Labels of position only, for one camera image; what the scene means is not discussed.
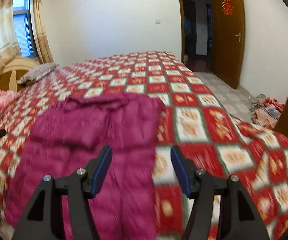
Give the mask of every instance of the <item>red door decoration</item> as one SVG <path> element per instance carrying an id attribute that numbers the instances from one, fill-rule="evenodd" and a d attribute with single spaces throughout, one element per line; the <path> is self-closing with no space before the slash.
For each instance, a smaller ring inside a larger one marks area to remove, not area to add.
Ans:
<path id="1" fill-rule="evenodd" d="M 230 0 L 224 0 L 222 2 L 223 4 L 223 9 L 222 11 L 224 12 L 224 15 L 227 16 L 227 15 L 232 15 L 233 14 L 233 10 L 234 10 L 234 7 L 231 6 L 231 1 Z"/>

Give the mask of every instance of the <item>window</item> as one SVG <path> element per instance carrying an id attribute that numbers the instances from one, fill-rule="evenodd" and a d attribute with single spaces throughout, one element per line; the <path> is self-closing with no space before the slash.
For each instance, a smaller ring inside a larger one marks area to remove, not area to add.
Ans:
<path id="1" fill-rule="evenodd" d="M 13 23 L 22 57 L 36 57 L 29 0 L 13 0 Z"/>

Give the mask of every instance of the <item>striped pillow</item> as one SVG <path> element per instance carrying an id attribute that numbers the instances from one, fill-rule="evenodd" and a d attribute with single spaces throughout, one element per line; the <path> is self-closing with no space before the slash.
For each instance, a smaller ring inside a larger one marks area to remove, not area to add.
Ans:
<path id="1" fill-rule="evenodd" d="M 52 72 L 55 68 L 57 68 L 59 64 L 56 64 L 54 62 L 51 63 L 44 63 L 42 65 L 39 65 L 27 73 L 25 73 L 21 78 L 17 81 L 19 85 L 29 85 L 33 84 L 36 81 L 39 81 L 43 77 L 45 77 L 47 74 Z"/>

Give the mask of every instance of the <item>door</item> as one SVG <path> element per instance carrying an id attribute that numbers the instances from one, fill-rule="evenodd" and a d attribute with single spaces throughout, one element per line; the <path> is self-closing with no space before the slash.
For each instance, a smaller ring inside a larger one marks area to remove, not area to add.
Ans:
<path id="1" fill-rule="evenodd" d="M 188 60 L 196 58 L 196 7 L 195 2 L 183 0 L 185 27 L 185 54 Z"/>
<path id="2" fill-rule="evenodd" d="M 210 70 L 236 89 L 242 67 L 245 44 L 243 0 L 211 0 L 213 47 Z"/>

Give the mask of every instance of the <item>pile of clothes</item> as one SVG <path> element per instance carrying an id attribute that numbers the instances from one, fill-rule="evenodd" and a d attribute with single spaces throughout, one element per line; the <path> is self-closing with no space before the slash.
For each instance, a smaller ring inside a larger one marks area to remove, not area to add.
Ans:
<path id="1" fill-rule="evenodd" d="M 273 129 L 280 118 L 285 105 L 276 99 L 271 99 L 263 94 L 256 97 L 252 102 L 250 111 L 252 112 L 252 122 L 261 127 Z"/>

